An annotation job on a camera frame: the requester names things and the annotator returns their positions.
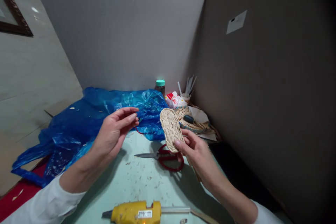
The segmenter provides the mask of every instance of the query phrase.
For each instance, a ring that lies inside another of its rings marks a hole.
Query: scissors handle
[[[164,150],[164,149],[163,149],[163,148],[166,147],[166,146],[167,146],[166,144],[162,145],[162,146],[160,147],[160,149],[158,150],[158,152],[159,152],[160,154],[170,154],[170,151],[169,151],[169,150]]]
[[[181,162],[181,165],[180,167],[177,167],[177,168],[172,168],[172,167],[169,167],[167,165],[164,164],[164,161],[166,160],[177,160],[177,156],[161,156],[159,157],[158,161],[159,163],[164,167],[166,168],[167,170],[171,171],[171,172],[179,172],[180,170],[182,170],[183,166],[184,166],[184,160],[182,159],[182,162]]]

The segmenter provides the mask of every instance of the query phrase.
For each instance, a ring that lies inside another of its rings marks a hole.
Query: woven straw basket
[[[176,116],[178,118],[178,121],[180,123],[180,126],[182,129],[190,130],[196,134],[204,133],[206,131],[209,131],[211,129],[210,123],[206,122],[203,124],[200,124],[198,122],[195,122],[195,124],[190,124],[183,120],[183,117],[187,114],[190,116],[189,108],[188,106],[183,107],[177,107],[174,109]]]

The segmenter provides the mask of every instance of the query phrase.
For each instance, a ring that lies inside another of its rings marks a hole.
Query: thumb
[[[184,142],[182,142],[178,139],[175,139],[174,140],[174,145],[179,151],[181,151],[186,156],[192,156],[193,155],[194,150],[191,149],[186,143],[184,143]]]
[[[132,124],[134,122],[134,120],[136,119],[137,114],[133,113],[127,117],[125,117],[124,119],[120,120],[117,122],[117,127],[118,129],[122,129],[130,124]]]

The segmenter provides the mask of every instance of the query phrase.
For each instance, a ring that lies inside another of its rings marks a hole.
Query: scissors blade
[[[137,156],[137,157],[139,157],[139,158],[154,158],[154,157],[156,157],[156,153],[142,153],[142,154],[136,154],[136,155],[134,155],[134,156]]]

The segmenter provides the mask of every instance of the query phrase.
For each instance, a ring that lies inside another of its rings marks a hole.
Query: table surface
[[[130,132],[117,158],[99,177],[83,197],[76,211],[63,223],[110,223],[102,213],[129,201],[146,201],[149,207],[154,200],[161,206],[188,206],[203,212],[219,223],[234,223],[228,212],[197,181],[188,165],[180,172],[165,170],[153,158],[134,157],[135,154],[153,152],[163,142],[151,142],[137,132]],[[191,213],[162,214],[161,223],[205,223]]]

